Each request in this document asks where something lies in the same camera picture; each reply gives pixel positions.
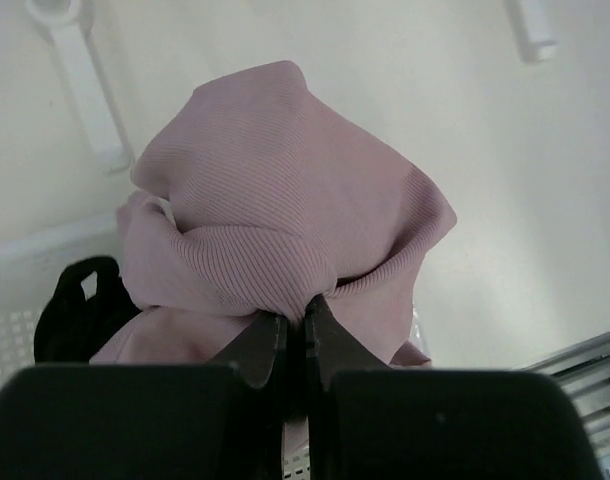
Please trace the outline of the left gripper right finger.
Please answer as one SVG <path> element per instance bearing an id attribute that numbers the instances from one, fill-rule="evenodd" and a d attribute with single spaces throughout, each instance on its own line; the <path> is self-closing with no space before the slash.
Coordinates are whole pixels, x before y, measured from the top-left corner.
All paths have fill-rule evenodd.
<path id="1" fill-rule="evenodd" d="M 580 418 L 550 378 L 400 369 L 323 297 L 303 320 L 314 479 L 598 479 Z"/>

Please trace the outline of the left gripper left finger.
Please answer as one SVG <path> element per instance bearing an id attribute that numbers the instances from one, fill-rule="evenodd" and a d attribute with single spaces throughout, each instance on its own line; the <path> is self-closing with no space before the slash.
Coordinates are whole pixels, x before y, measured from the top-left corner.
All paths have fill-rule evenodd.
<path id="1" fill-rule="evenodd" d="M 279 479 L 288 325 L 204 365 L 42 365 L 0 390 L 0 479 Z"/>

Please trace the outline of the black tank top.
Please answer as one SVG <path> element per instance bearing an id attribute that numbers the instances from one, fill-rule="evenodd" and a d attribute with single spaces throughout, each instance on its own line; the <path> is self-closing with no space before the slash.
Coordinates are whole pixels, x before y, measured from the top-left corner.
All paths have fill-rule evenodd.
<path id="1" fill-rule="evenodd" d="M 95 256 L 69 265 L 43 309 L 34 334 L 34 361 L 87 363 L 141 311 L 116 260 Z"/>

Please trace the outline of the pink tank top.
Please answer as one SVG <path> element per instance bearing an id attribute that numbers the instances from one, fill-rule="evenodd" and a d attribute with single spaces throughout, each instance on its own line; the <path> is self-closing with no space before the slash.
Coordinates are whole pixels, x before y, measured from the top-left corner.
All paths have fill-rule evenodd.
<path id="1" fill-rule="evenodd" d="M 413 288 L 455 213 L 296 64 L 198 87 L 131 178 L 117 222 L 139 314 L 96 363 L 202 363 L 263 311 L 299 324 L 317 295 L 380 361 L 426 363 L 410 341 Z"/>

